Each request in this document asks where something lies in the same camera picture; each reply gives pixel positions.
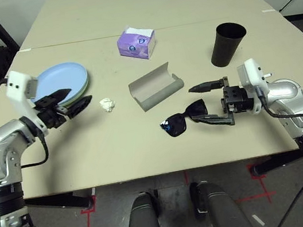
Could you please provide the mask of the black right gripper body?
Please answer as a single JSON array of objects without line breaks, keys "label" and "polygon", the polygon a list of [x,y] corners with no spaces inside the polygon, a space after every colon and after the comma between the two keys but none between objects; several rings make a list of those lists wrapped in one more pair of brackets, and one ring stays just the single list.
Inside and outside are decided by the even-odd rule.
[{"label": "black right gripper body", "polygon": [[254,99],[248,97],[246,90],[242,87],[226,86],[223,88],[221,103],[223,112],[229,115],[252,110]]}]

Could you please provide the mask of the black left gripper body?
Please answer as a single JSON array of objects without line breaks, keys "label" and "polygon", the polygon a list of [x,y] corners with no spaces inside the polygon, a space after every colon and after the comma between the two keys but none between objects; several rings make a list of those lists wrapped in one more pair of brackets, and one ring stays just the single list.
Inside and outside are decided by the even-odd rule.
[{"label": "black left gripper body", "polygon": [[48,129],[58,128],[66,122],[66,108],[55,103],[51,96],[43,97],[35,102],[38,118],[46,125]]}]

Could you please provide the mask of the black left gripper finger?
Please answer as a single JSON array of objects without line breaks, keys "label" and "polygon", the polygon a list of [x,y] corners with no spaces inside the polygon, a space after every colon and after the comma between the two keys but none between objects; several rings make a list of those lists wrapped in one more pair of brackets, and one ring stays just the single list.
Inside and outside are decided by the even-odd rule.
[{"label": "black left gripper finger", "polygon": [[64,114],[69,119],[74,118],[90,104],[91,100],[92,100],[92,95],[80,97],[73,104],[67,107]]},{"label": "black left gripper finger", "polygon": [[51,94],[51,98],[55,103],[63,101],[67,95],[71,92],[71,89],[59,89]]}]

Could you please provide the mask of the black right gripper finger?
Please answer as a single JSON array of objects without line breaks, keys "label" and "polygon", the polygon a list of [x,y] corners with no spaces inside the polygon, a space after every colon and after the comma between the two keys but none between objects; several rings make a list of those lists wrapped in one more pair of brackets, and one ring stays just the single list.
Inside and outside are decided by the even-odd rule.
[{"label": "black right gripper finger", "polygon": [[198,84],[197,86],[191,87],[188,91],[190,93],[205,93],[216,89],[222,89],[223,87],[228,87],[226,78]]},{"label": "black right gripper finger", "polygon": [[200,116],[193,116],[192,119],[196,122],[202,122],[210,125],[235,125],[233,116],[218,116],[216,114],[204,114]]}]

